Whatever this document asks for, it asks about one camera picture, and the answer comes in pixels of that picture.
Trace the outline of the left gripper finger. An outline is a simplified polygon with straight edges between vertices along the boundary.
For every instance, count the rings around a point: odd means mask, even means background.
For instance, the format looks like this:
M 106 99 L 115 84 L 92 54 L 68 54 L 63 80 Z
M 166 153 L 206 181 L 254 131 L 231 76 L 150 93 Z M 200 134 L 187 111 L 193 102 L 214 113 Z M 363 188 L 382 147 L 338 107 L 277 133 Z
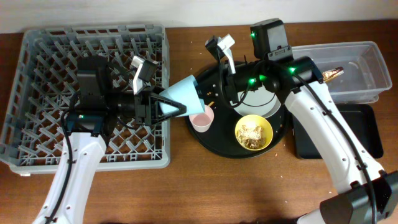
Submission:
M 172 107 L 172 110 L 164 113 L 160 106 L 156 106 L 152 111 L 151 124 L 160 124 L 164 121 L 168 121 L 172 118 L 183 115 L 187 112 L 187 107 L 182 105 L 181 107 Z
M 149 93 L 149 96 L 155 99 L 161 109 L 186 109 L 187 107 L 177 101 L 171 100 L 167 97 L 161 96 L 154 91 Z

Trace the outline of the blue plastic cup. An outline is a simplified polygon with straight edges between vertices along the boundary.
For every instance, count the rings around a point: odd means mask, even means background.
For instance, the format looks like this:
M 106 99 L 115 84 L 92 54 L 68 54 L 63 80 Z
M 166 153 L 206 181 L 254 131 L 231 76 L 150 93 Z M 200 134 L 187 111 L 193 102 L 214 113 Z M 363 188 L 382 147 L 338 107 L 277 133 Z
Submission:
M 202 114 L 205 112 L 204 100 L 198 97 L 196 86 L 198 85 L 195 77 L 190 75 L 168 89 L 162 91 L 160 96 L 176 101 L 186 106 L 185 113 L 179 115 L 189 116 L 193 114 Z

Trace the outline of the pink plastic cup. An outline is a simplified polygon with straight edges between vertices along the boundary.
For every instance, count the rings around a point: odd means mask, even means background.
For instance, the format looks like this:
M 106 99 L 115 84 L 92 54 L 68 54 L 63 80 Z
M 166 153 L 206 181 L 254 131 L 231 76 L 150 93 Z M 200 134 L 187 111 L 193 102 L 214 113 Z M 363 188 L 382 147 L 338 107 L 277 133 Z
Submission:
M 204 113 L 190 115 L 189 120 L 195 131 L 204 133 L 209 130 L 214 117 L 213 110 L 208 105 L 205 105 Z

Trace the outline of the yellow bowl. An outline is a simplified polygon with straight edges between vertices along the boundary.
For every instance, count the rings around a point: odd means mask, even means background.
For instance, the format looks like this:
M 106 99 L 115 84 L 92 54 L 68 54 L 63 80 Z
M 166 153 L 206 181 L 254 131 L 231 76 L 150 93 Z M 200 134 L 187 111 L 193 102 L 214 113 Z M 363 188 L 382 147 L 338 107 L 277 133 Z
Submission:
M 262 116 L 259 115 L 255 115 L 255 114 L 250 114 L 250 115 L 246 115 L 243 116 L 235 125 L 235 136 L 236 136 L 236 132 L 237 130 L 242 126 L 242 125 L 253 125 L 253 126 L 261 126 L 264 129 L 264 137 L 266 138 L 266 143 L 265 145 L 263 145 L 260 149 L 249 149 L 244 147 L 238 140 L 238 143 L 246 150 L 249 151 L 260 151 L 265 149 L 266 147 L 268 147 L 271 144 L 271 141 L 273 139 L 273 129 L 272 126 L 270 124 L 270 122 L 268 122 L 268 120 L 266 120 L 265 118 L 263 118 Z

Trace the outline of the food scraps with rice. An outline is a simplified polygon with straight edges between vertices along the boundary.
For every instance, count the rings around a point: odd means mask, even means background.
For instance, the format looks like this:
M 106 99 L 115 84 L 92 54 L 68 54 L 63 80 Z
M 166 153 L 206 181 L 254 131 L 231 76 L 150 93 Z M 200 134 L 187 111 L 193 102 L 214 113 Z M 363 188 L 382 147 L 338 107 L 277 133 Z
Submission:
M 266 143 L 261 126 L 242 125 L 236 132 L 237 140 L 246 148 L 260 149 Z

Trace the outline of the gold foil wrapper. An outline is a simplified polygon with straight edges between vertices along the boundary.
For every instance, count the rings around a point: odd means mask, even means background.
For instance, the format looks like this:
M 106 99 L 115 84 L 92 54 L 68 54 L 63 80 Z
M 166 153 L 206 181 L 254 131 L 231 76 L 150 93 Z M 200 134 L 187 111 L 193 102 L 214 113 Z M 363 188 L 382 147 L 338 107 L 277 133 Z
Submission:
M 324 71 L 322 72 L 323 81 L 327 83 L 329 81 L 332 81 L 332 79 L 342 75 L 343 73 L 344 73 L 343 67 L 336 67 L 334 69 Z

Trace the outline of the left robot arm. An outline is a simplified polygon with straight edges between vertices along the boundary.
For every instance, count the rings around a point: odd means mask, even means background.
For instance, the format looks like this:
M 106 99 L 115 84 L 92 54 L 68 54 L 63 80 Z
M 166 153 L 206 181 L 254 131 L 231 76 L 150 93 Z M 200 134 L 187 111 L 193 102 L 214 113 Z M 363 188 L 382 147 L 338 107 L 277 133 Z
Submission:
M 60 116 L 63 149 L 47 198 L 35 223 L 82 223 L 93 177 L 117 124 L 124 118 L 153 126 L 184 114 L 186 106 L 160 95 L 150 86 L 157 62 L 135 56 L 132 91 L 113 86 L 112 69 L 127 77 L 128 70 L 105 57 L 81 58 L 77 65 L 80 89 Z

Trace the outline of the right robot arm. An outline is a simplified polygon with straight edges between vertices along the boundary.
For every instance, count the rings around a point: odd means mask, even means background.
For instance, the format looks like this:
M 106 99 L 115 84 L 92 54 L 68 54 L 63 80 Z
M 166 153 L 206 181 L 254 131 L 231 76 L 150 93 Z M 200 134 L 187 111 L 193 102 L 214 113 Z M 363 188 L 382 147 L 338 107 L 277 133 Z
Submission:
M 199 79 L 215 76 L 210 84 L 213 99 L 226 110 L 241 104 L 239 91 L 263 86 L 303 126 L 338 193 L 297 223 L 376 223 L 389 218 L 397 206 L 397 173 L 387 173 L 365 150 L 338 111 L 315 62 L 294 57 L 278 18 L 253 24 L 251 38 L 256 61 L 241 65 L 234 64 L 230 35 L 208 39 L 205 47 L 217 64 Z

